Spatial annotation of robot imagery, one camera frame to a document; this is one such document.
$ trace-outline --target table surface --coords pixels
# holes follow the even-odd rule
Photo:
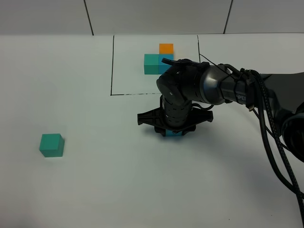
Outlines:
[[[159,93],[160,75],[143,75],[144,54],[159,54],[160,43],[174,44],[174,59],[199,61],[197,35],[115,36],[112,95]]]
[[[162,40],[140,36],[133,48],[145,49],[145,38]],[[180,50],[189,38],[185,47],[199,38],[200,53],[216,63],[304,71],[304,34],[172,36]],[[124,47],[130,37],[114,42]],[[114,49],[113,73],[126,50]],[[2,228],[301,227],[296,197],[273,173],[252,113],[223,104],[194,133],[163,138],[136,119],[158,107],[159,94],[110,95],[141,87],[112,79],[112,53],[112,36],[0,37]],[[43,157],[43,133],[63,135],[62,158]],[[287,157],[304,189],[303,163]]]

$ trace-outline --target wooden block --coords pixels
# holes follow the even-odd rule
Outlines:
[[[173,44],[160,44],[160,54],[173,54]]]
[[[62,157],[65,140],[60,134],[43,134],[39,150],[45,157]]]
[[[174,60],[173,59],[173,54],[161,54],[159,55],[159,60],[158,60],[158,73],[160,75],[162,75],[163,73],[165,73],[171,66],[168,65],[168,64],[165,64],[162,62],[162,59],[163,58],[167,58],[167,59],[170,59],[170,60]]]
[[[144,54],[144,74],[158,75],[159,54]]]

